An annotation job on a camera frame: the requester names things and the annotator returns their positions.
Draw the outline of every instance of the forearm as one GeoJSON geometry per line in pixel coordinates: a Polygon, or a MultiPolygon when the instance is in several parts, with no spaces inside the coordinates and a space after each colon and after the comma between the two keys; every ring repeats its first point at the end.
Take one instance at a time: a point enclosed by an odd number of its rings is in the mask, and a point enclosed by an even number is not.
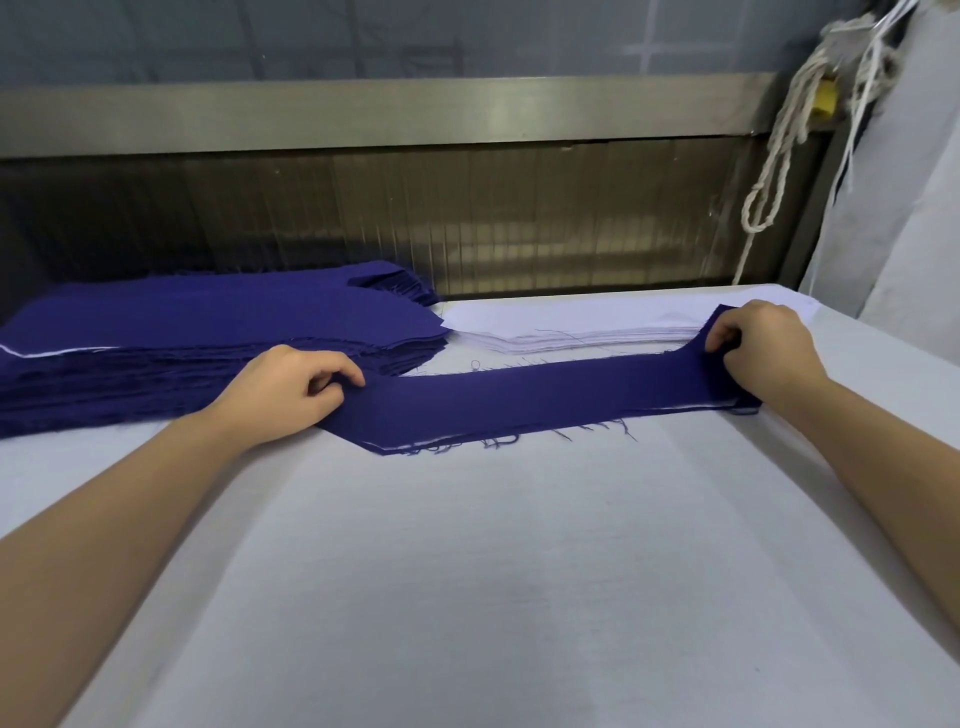
{"type": "Polygon", "coordinates": [[[0,540],[5,722],[57,723],[240,449],[204,413],[182,418],[0,540]]]}
{"type": "Polygon", "coordinates": [[[774,403],[960,625],[960,452],[832,381],[774,403]]]}

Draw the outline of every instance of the hand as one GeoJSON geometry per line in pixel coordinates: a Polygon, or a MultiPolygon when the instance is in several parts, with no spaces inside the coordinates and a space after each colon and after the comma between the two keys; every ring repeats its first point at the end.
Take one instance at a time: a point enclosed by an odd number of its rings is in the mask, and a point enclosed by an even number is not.
{"type": "Polygon", "coordinates": [[[707,351],[738,332],[740,346],[723,357],[724,365],[741,387],[774,409],[790,395],[829,383],[813,337],[792,308],[750,301],[722,313],[707,336],[707,351]]]}
{"type": "Polygon", "coordinates": [[[339,407],[343,388],[330,382],[338,372],[364,386],[360,367],[343,353],[273,347],[248,362],[201,414],[252,448],[307,429],[339,407]]]}

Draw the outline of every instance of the stack of white fabric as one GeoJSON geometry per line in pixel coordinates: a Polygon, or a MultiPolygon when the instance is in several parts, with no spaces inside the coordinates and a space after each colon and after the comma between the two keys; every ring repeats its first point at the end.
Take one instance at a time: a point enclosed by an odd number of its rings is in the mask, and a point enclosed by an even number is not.
{"type": "Polygon", "coordinates": [[[496,352],[527,354],[575,347],[692,339],[718,305],[760,299],[787,305],[809,323],[820,304],[779,285],[716,293],[599,294],[576,298],[451,303],[444,326],[496,352]]]}

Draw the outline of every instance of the yellow object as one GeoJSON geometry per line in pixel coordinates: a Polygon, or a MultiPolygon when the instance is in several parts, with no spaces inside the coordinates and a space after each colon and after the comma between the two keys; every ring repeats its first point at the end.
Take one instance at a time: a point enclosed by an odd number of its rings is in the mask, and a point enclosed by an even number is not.
{"type": "Polygon", "coordinates": [[[839,101],[840,93],[837,90],[836,82],[823,79],[817,85],[817,93],[813,97],[813,110],[810,112],[810,118],[813,121],[829,121],[837,112],[839,101]]]}

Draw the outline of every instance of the person's left hand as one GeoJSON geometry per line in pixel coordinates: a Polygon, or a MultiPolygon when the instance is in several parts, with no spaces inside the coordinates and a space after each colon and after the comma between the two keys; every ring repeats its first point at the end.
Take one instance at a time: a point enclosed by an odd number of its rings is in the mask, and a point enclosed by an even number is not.
{"type": "Polygon", "coordinates": [[[243,448],[315,425],[344,401],[341,373],[358,387],[363,372],[340,352],[301,352],[285,345],[252,359],[202,414],[243,448]]]}

